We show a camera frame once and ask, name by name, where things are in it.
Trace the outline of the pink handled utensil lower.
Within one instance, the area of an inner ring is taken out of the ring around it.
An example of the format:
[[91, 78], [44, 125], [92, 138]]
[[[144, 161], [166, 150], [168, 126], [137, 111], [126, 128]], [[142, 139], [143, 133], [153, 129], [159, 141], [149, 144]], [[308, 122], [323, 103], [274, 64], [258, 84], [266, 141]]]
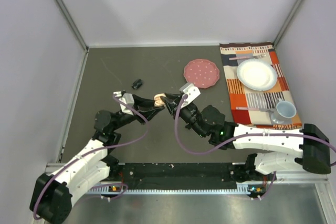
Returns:
[[236, 110], [267, 112], [267, 111], [272, 111], [273, 109], [262, 109], [262, 108], [253, 108], [253, 107], [242, 107], [242, 106], [237, 106], [237, 107], [236, 107]]

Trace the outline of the cream earbud charging case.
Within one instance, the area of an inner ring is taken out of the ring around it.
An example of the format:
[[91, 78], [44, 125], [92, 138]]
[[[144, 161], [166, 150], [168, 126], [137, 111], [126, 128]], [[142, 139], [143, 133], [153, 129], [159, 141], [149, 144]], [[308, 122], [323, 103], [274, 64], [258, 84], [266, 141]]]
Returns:
[[155, 107], [165, 106], [165, 103], [162, 100], [162, 97], [166, 97], [166, 95], [164, 93], [160, 93], [154, 96], [154, 106]]

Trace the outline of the patterned orange cloth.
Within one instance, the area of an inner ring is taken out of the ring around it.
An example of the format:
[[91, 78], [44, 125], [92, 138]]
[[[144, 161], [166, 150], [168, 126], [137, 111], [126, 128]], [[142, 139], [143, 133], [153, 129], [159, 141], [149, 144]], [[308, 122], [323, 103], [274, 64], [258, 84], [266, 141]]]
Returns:
[[[278, 98], [294, 103], [277, 53], [271, 42], [220, 44], [219, 49], [235, 123], [288, 130], [302, 127], [302, 122], [298, 114], [291, 119], [290, 124], [277, 125], [270, 119], [271, 111], [236, 110], [237, 106], [275, 109], [275, 103]], [[229, 60], [229, 58], [241, 56], [256, 56], [258, 59], [270, 64], [278, 76], [276, 85], [267, 91], [255, 91], [244, 86], [238, 80], [236, 74], [237, 67], [243, 61]]]

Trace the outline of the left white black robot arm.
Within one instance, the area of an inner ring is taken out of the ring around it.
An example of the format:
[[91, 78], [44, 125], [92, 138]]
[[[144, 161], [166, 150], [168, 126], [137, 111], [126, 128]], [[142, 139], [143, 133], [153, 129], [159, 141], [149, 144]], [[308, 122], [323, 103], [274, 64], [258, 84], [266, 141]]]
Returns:
[[120, 110], [96, 113], [95, 133], [86, 146], [60, 169], [37, 178], [29, 206], [35, 220], [63, 223], [77, 201], [97, 183], [116, 179], [117, 161], [109, 155], [122, 146], [121, 135], [116, 131], [134, 121], [148, 125], [164, 110], [155, 100], [130, 93], [115, 92], [113, 99]]

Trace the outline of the white paper plate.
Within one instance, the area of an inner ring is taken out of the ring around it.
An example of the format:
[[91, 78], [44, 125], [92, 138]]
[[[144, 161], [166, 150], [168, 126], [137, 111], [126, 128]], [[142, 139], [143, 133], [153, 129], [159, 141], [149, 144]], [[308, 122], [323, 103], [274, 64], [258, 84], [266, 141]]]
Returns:
[[255, 91], [267, 91], [277, 83], [277, 73], [274, 68], [258, 59], [243, 61], [237, 67], [238, 80], [246, 87]]

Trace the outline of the pink handled utensil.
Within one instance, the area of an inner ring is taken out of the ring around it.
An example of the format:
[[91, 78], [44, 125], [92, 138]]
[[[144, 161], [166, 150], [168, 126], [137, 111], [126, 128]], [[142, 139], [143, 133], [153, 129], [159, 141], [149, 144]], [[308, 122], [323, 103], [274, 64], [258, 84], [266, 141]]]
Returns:
[[229, 60], [243, 60], [243, 59], [250, 59], [250, 58], [254, 58], [254, 57], [253, 56], [232, 57], [232, 58], [229, 58]]
[[253, 107], [242, 107], [242, 106], [237, 106], [237, 107], [236, 107], [236, 110], [267, 112], [267, 111], [272, 111], [273, 109], [262, 109], [262, 108], [253, 108]]

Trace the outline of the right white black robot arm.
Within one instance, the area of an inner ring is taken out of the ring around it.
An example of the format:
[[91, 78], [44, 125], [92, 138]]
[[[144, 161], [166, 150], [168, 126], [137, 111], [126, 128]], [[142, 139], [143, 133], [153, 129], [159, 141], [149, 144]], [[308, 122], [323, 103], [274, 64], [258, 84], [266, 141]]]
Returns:
[[283, 170], [303, 170], [313, 174], [330, 174], [334, 165], [330, 151], [335, 150], [322, 131], [314, 124], [301, 129], [273, 130], [227, 122], [225, 115], [212, 105], [199, 111], [194, 98], [187, 94], [158, 94], [155, 105], [165, 105], [174, 117], [174, 129], [178, 120], [186, 123], [200, 137], [209, 137], [214, 149], [255, 149], [258, 154], [248, 156], [245, 174], [252, 180], [262, 175]]

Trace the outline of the aluminium frame profile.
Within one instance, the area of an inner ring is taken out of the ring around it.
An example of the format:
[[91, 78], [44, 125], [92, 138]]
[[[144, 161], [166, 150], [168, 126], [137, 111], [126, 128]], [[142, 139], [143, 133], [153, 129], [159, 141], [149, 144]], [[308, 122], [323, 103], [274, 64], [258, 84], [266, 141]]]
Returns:
[[250, 195], [86, 195], [65, 223], [335, 223], [320, 184], [277, 176], [263, 199]]

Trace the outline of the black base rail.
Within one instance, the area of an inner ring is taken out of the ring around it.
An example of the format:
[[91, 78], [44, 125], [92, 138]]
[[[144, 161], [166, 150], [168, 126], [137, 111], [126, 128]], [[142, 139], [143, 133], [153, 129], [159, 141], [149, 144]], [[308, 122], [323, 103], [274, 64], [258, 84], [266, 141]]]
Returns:
[[235, 189], [245, 181], [231, 163], [125, 163], [115, 174], [133, 190]]

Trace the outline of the light blue cup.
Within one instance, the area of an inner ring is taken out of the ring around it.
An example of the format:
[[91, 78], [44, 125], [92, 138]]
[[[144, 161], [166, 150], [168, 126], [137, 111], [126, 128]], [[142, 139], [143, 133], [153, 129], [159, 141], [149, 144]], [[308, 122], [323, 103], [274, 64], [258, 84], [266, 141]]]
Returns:
[[275, 103], [275, 110], [270, 115], [270, 119], [275, 124], [290, 124], [291, 119], [297, 114], [294, 104], [278, 98]]

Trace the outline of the pink handled utensil upper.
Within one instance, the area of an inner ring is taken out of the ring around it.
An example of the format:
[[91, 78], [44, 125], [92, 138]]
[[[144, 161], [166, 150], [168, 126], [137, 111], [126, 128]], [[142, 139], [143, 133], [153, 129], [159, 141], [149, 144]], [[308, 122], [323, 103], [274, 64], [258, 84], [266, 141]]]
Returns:
[[232, 58], [229, 58], [229, 60], [243, 60], [243, 59], [250, 59], [250, 58], [254, 58], [254, 57], [253, 56], [232, 57]]

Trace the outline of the pink dotted plate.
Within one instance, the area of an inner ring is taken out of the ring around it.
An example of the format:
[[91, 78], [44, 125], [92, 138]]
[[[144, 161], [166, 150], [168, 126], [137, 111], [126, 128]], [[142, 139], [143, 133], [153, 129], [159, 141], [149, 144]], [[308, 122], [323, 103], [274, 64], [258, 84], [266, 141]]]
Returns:
[[220, 78], [217, 65], [206, 59], [194, 59], [184, 67], [186, 82], [198, 88], [207, 89], [214, 86]]

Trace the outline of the black earbud charging case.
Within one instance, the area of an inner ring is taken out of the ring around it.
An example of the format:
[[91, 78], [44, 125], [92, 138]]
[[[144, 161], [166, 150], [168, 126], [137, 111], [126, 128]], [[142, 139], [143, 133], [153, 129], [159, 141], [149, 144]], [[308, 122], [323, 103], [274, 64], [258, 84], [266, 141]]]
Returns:
[[139, 89], [141, 86], [143, 85], [143, 81], [142, 79], [136, 79], [133, 83], [132, 83], [132, 89], [133, 90], [137, 90]]

